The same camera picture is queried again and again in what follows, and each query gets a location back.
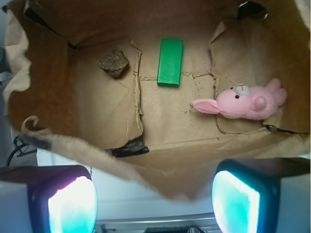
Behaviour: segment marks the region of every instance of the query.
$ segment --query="plush toy arm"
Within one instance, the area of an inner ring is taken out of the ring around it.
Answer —
[[[264,97],[259,96],[255,99],[253,106],[251,106],[251,110],[255,112],[260,112],[267,106],[267,101]]]
[[[217,101],[213,99],[198,99],[191,102],[195,110],[201,113],[218,114],[220,110]]]
[[[279,90],[281,88],[281,80],[280,79],[272,79],[268,85],[266,85],[266,89],[270,92],[274,93],[275,91]]]

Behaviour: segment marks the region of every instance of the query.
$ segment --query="plush toy ear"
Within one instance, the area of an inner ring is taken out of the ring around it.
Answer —
[[[192,101],[191,105],[195,110],[201,113],[218,114],[220,110],[217,106],[217,101],[213,99],[198,99]]]

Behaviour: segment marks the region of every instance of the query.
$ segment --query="pink plush pig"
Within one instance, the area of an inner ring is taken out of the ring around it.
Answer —
[[[264,120],[273,115],[287,98],[279,79],[266,87],[237,85],[220,93],[216,100],[198,99],[191,105],[201,113],[221,114],[229,119]]]

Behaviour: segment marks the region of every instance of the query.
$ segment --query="white surface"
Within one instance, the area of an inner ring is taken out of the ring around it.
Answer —
[[[39,166],[73,165],[76,161],[39,149]],[[183,216],[211,213],[211,197],[197,201],[167,200],[158,193],[131,181],[124,181],[98,169],[92,169],[98,194],[98,220]]]
[[[310,232],[310,174],[281,180],[276,233],[293,232]]]

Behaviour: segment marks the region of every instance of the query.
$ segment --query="crumpled paper edge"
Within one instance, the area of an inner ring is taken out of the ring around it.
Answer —
[[[27,118],[21,126],[21,134],[49,143],[52,152],[75,160],[78,163],[96,167],[122,179],[134,180],[146,187],[150,187],[130,164],[117,159],[108,152],[100,150],[77,137],[51,134],[51,131],[48,129],[35,132],[31,131],[26,127],[28,121],[32,121],[33,126],[36,126],[39,118],[37,116],[30,116]]]
[[[5,49],[13,79],[3,91],[5,114],[8,113],[8,101],[14,91],[24,91],[30,87],[29,69],[31,62],[26,58],[28,39],[23,27],[13,12],[7,11],[7,25],[5,32]]]

